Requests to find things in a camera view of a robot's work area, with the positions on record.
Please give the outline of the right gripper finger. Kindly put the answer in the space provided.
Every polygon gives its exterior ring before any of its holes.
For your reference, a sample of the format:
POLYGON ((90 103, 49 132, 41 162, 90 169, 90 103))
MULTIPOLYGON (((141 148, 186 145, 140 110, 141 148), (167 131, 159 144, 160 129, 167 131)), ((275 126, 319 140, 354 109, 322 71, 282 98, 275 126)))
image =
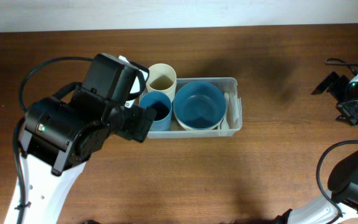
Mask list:
POLYGON ((339 75, 336 72, 331 72, 312 92, 312 95, 322 94, 332 84, 339 79, 339 75))
POLYGON ((336 109, 340 112, 336 121, 346 123, 350 126, 358 125, 358 99, 346 101, 338 99, 336 109))

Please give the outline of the blue cup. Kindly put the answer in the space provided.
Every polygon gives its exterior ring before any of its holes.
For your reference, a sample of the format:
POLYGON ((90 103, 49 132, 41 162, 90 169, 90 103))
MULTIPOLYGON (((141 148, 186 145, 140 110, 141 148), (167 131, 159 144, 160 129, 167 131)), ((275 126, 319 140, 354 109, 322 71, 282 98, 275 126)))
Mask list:
POLYGON ((166 120, 163 123, 154 121, 150 127, 150 131, 168 131, 170 129, 170 120, 166 120))
POLYGON ((152 108, 157 114, 154 122, 157 124, 164 123, 172 116, 172 102, 170 98, 159 91, 153 91, 145 94, 141 99, 139 106, 142 108, 152 108))

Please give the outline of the cream cup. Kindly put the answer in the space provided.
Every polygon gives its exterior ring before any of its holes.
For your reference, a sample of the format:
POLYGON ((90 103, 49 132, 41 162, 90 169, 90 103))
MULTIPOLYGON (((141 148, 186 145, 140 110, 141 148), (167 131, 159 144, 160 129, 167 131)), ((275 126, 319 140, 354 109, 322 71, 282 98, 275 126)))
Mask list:
POLYGON ((146 83, 148 92, 162 92, 173 102, 176 87, 177 74, 173 67, 165 63, 157 63, 149 67, 149 78, 146 83))

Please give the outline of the cream bowl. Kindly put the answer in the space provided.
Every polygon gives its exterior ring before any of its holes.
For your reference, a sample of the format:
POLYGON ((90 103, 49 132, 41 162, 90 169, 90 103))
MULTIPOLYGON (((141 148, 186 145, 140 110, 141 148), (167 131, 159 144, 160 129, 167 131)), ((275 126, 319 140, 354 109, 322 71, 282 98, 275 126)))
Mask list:
POLYGON ((186 131, 204 131, 204 130, 216 129, 223 121, 223 118, 222 118, 217 124, 215 124, 211 127, 208 127, 208 128, 192 128, 190 126, 187 126, 185 123, 181 122, 175 112, 173 112, 173 115, 175 116, 177 123, 186 131))
POLYGON ((181 121, 177 120, 178 124, 184 129, 184 130, 187 130, 187 131, 204 131, 204 130, 212 130, 212 129, 216 129, 218 124, 212 126, 212 127, 209 127, 209 128, 191 128, 189 126, 187 126, 186 124, 182 123, 181 121))

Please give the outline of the blue bowl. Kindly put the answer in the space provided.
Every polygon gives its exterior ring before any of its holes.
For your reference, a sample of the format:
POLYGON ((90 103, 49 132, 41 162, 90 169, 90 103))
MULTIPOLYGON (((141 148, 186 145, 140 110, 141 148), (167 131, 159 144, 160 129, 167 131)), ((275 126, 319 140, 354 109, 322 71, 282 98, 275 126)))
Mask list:
POLYGON ((223 92, 208 82, 190 82, 181 87, 173 101, 176 119, 192 130, 214 129, 224 118, 223 92))

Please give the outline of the cream bowl front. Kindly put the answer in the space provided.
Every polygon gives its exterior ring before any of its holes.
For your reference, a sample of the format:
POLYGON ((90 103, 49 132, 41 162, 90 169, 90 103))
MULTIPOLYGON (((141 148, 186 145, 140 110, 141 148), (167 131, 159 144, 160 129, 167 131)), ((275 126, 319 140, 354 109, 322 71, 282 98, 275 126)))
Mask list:
POLYGON ((177 123, 186 131, 204 131, 204 130, 216 129, 223 121, 223 118, 222 118, 217 124, 215 124, 211 127, 208 127, 208 128, 192 128, 190 126, 187 126, 185 123, 181 122, 175 112, 173 112, 173 115, 175 116, 177 123))

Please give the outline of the white plastic spoon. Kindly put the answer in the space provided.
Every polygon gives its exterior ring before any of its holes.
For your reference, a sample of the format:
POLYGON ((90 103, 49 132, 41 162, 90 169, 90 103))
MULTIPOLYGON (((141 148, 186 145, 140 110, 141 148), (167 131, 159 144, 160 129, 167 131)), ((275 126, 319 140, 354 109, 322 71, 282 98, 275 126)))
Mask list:
POLYGON ((225 99, 226 107, 225 107, 225 114, 224 114, 223 120, 221 122, 221 129, 226 130, 226 129, 229 129, 229 124, 227 121, 227 111, 228 111, 228 106, 229 106, 229 93, 227 93, 227 92, 224 93, 224 99, 225 99))

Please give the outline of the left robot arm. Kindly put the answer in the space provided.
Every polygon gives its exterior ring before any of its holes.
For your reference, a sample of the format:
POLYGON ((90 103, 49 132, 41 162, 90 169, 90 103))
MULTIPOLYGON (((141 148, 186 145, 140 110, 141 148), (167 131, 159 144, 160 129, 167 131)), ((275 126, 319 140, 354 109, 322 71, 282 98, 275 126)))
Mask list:
POLYGON ((17 183, 6 223, 56 223, 91 155, 108 137, 143 142, 156 112, 134 104, 149 70, 101 53, 82 82, 24 108, 14 130, 17 183))

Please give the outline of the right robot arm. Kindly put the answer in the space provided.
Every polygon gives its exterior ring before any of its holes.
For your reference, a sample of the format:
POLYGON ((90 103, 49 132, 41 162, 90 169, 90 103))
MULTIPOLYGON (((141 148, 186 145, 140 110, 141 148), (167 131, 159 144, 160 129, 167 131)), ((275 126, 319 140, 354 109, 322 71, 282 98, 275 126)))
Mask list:
MULTIPOLYGON (((313 91, 313 94, 329 92, 336 100, 340 113, 337 121, 351 126, 358 125, 358 63, 347 63, 339 58, 328 58, 326 65, 347 67, 353 79, 332 72, 313 91)), ((298 209, 289 209, 277 216, 274 223, 340 223, 358 218, 358 150, 338 162, 330 173, 328 186, 321 183, 321 167, 326 156, 334 149, 358 144, 347 140, 328 147, 316 166, 316 183, 321 195, 298 209)))

